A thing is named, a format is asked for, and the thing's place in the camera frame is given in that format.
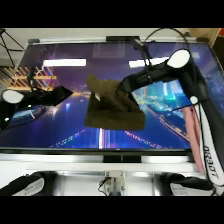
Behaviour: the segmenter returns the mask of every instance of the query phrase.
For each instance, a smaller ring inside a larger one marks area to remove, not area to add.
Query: white floor
[[[6,28],[6,31],[17,40],[22,46],[25,46],[32,38],[52,38],[52,37],[104,37],[104,36],[131,36],[136,35],[146,37],[157,28]],[[183,33],[188,28],[178,28]],[[172,30],[161,30],[155,34],[155,37],[175,37],[178,36]],[[20,49],[19,46],[11,40],[6,34],[3,34],[5,43],[10,49]],[[20,53],[11,52],[11,56],[16,63]],[[11,65],[6,50],[0,46],[0,66]]]

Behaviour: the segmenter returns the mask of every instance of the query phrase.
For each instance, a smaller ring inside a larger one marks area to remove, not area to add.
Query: metal bracket
[[[105,172],[105,176],[111,179],[104,184],[104,192],[108,196],[124,196],[125,172],[122,170],[109,170]]]

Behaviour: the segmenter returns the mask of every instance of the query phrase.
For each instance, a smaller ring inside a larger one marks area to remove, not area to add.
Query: brown cloth
[[[145,115],[132,94],[117,91],[120,81],[88,76],[91,92],[85,126],[111,130],[143,130]]]

